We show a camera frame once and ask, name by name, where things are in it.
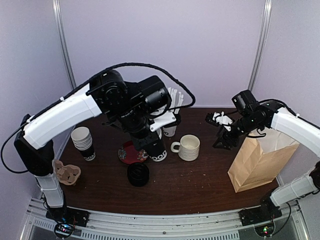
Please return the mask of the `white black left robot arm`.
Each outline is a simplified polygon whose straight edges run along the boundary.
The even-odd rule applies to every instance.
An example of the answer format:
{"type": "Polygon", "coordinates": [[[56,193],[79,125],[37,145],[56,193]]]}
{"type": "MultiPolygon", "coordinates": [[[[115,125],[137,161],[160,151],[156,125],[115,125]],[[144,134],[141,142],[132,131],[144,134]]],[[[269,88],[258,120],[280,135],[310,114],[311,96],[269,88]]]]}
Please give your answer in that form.
{"type": "Polygon", "coordinates": [[[61,222],[72,218],[54,171],[53,138],[87,119],[105,114],[129,133],[137,150],[164,158],[157,130],[175,122],[168,107],[171,97],[158,76],[126,82],[116,70],[106,70],[36,115],[26,115],[14,146],[27,170],[35,176],[52,213],[61,222]]]}

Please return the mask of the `stack of black lids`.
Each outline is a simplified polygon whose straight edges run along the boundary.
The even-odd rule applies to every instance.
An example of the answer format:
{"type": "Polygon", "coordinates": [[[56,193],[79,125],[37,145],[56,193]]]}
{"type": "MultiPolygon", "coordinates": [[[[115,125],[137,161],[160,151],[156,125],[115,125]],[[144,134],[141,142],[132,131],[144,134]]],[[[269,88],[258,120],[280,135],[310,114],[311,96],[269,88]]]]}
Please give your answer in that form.
{"type": "Polygon", "coordinates": [[[127,178],[132,186],[143,187],[149,182],[150,170],[144,163],[132,163],[127,168],[127,178]]]}

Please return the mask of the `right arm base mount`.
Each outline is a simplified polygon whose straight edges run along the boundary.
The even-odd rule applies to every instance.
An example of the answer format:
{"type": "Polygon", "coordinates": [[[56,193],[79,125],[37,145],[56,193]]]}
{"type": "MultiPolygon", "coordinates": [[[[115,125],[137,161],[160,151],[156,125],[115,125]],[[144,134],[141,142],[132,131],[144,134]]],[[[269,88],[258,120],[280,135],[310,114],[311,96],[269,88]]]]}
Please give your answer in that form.
{"type": "Polygon", "coordinates": [[[260,202],[260,206],[244,208],[239,211],[242,226],[256,225],[255,233],[259,237],[272,237],[276,233],[275,219],[282,216],[279,206],[275,206],[269,197],[260,202]]]}

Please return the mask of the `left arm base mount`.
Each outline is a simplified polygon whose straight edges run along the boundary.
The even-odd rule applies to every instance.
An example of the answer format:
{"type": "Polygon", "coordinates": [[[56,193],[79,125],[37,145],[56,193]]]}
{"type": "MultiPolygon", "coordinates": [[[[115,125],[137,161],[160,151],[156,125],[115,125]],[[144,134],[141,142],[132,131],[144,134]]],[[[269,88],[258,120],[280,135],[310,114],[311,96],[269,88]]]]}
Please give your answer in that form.
{"type": "Polygon", "coordinates": [[[53,233],[60,239],[66,239],[76,232],[76,227],[86,227],[90,213],[86,210],[70,208],[64,205],[61,208],[49,207],[47,201],[43,203],[46,209],[46,218],[54,220],[53,233]]]}

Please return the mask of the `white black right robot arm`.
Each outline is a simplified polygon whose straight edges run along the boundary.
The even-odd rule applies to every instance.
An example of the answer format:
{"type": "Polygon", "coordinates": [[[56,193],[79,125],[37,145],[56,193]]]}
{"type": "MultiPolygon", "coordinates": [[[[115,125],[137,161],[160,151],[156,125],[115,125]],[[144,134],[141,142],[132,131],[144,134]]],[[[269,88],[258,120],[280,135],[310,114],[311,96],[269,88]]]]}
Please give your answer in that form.
{"type": "Polygon", "coordinates": [[[320,155],[320,128],[276,99],[257,101],[250,90],[232,98],[237,120],[224,112],[207,114],[206,121],[220,127],[213,147],[231,150],[245,140],[228,170],[236,192],[272,182],[299,145],[320,155]]]}

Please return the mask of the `black white paper cup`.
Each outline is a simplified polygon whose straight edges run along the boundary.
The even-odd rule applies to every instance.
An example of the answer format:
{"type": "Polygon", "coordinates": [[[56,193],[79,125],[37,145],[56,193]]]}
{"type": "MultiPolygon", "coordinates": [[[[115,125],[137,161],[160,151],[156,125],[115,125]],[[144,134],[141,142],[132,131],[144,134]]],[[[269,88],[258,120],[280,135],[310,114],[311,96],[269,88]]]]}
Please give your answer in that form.
{"type": "Polygon", "coordinates": [[[167,150],[162,138],[149,144],[145,151],[154,162],[161,162],[167,157],[167,150]]]}

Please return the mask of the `stack of paper cups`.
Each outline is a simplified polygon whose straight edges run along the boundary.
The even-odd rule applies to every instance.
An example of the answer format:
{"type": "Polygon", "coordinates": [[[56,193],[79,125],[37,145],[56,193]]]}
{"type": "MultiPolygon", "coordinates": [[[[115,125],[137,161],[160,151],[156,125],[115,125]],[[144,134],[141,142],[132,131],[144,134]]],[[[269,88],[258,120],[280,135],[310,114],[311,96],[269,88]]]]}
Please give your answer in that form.
{"type": "Polygon", "coordinates": [[[96,152],[93,146],[93,139],[87,127],[81,126],[75,128],[71,133],[71,140],[86,161],[95,159],[96,152]]]}

